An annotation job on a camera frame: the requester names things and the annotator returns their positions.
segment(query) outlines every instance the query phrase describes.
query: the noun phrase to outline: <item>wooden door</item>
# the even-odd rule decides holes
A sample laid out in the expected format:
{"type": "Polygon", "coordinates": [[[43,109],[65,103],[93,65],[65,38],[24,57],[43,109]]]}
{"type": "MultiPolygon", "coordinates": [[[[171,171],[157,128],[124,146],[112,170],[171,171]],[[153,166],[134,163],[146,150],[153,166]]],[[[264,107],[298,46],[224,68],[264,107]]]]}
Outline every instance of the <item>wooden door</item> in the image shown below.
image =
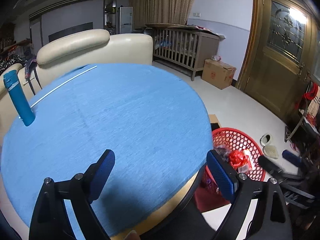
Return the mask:
{"type": "Polygon", "coordinates": [[[283,121],[307,88],[311,17],[289,0],[264,0],[259,45],[244,92],[283,121]]]}

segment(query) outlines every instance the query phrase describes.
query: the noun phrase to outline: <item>sofa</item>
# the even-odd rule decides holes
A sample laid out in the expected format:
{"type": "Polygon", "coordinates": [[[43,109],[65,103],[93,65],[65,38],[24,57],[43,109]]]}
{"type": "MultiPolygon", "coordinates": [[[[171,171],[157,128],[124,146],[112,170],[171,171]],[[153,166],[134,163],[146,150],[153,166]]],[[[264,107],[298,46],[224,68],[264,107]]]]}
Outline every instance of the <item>sofa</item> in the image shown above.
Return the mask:
{"type": "MultiPolygon", "coordinates": [[[[95,63],[152,64],[153,40],[138,33],[109,35],[102,29],[74,33],[43,46],[37,54],[36,72],[42,87],[72,69],[95,63]]],[[[21,64],[9,67],[0,77],[0,145],[14,118],[18,115],[3,84],[3,75],[15,69],[24,94],[32,96],[21,64]]],[[[41,90],[34,73],[30,78],[35,93],[41,90]]]]}

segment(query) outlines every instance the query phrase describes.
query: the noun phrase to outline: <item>blue tablecloth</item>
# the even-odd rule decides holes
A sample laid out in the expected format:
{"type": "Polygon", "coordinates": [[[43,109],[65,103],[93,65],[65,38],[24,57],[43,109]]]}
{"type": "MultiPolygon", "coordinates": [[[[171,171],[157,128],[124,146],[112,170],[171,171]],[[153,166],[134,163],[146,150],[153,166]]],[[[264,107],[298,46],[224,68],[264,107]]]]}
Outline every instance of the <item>blue tablecloth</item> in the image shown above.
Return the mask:
{"type": "MultiPolygon", "coordinates": [[[[56,79],[30,104],[92,66],[56,79]]],[[[116,235],[174,196],[212,148],[208,114],[197,93],[149,65],[98,64],[33,110],[30,126],[14,120],[1,165],[8,197],[28,226],[45,177],[71,179],[111,149],[116,164],[92,207],[106,232],[116,235]]],[[[77,239],[83,239],[71,203],[66,207],[77,239]]]]}

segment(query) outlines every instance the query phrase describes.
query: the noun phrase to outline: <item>white rod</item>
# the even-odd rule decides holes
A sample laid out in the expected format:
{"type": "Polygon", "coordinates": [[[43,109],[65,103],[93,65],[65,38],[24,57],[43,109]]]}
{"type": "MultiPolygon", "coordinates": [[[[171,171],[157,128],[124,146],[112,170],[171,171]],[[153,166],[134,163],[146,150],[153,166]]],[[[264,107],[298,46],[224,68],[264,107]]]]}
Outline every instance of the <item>white rod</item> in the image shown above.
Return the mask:
{"type": "Polygon", "coordinates": [[[38,101],[36,101],[36,102],[31,106],[31,108],[33,108],[33,107],[34,107],[36,104],[38,104],[42,99],[44,99],[46,96],[50,95],[53,91],[57,90],[59,87],[63,86],[64,84],[68,83],[69,81],[73,80],[74,78],[76,78],[76,77],[78,77],[78,76],[80,76],[80,75],[88,72],[89,70],[92,70],[92,69],[96,68],[96,67],[97,67],[97,66],[94,66],[94,67],[92,67],[92,68],[89,68],[89,69],[87,69],[87,70],[79,73],[78,75],[76,75],[76,76],[68,79],[67,81],[63,82],[61,85],[58,85],[56,88],[52,89],[50,92],[46,93],[43,97],[41,97],[38,101]]]}

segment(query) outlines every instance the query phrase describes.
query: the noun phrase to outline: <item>beige curtain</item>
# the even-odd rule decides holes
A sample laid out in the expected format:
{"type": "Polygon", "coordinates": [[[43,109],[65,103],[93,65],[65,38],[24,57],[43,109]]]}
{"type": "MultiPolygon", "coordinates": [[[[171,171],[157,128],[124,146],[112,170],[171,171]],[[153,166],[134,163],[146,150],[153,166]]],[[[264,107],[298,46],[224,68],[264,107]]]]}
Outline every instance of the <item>beige curtain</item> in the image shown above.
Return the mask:
{"type": "Polygon", "coordinates": [[[130,0],[134,27],[147,23],[186,24],[194,0],[130,0]]]}

